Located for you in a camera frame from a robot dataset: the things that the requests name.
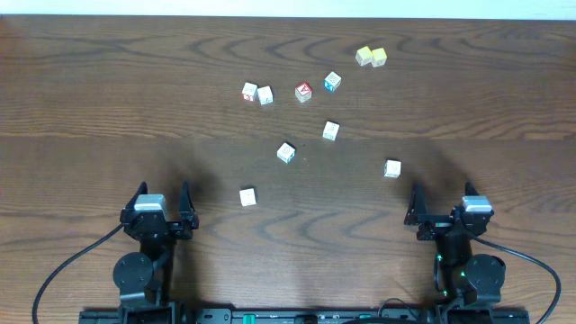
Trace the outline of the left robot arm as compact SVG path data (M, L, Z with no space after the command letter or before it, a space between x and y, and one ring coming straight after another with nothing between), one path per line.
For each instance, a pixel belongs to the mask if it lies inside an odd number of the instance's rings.
M121 210L124 233L139 242L139 251L121 257L113 269L122 323L191 321L187 307L169 297L176 243L190 240L199 228L188 183L183 183L177 214L178 220L168 220L165 196L149 193L146 183Z

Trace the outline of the wooden block green edge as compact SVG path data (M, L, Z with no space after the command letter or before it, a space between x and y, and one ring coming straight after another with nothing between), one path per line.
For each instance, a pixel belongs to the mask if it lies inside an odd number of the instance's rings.
M288 164L294 158L295 153L296 148L288 142L284 142L276 151L277 157L286 164Z

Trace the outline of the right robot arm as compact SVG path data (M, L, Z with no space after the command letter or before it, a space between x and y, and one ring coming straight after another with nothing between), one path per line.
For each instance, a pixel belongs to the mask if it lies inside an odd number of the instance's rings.
M444 215L428 212L422 186L413 185L404 224L418 228L418 240L436 244L435 287L445 295L445 301L436 306L438 323L459 320L468 311L481 312L489 323L494 321L491 307L501 300L506 265L496 256L475 255L471 245L487 230L493 215L488 198L470 182L465 184L460 204Z

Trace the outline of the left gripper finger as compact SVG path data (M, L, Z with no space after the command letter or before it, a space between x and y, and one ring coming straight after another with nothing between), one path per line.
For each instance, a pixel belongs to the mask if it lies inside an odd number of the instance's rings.
M148 185L146 182L142 182L139 185L139 188L137 189L136 193L130 198L130 200L128 201L128 203L125 205L125 207L123 208L125 211L134 211L134 206L136 204L136 201L138 200L139 196L141 194L147 194L148 193Z
M186 181L183 182L182 192L179 200L178 214L181 218L187 221L197 221L197 214L194 209L190 192L189 185Z

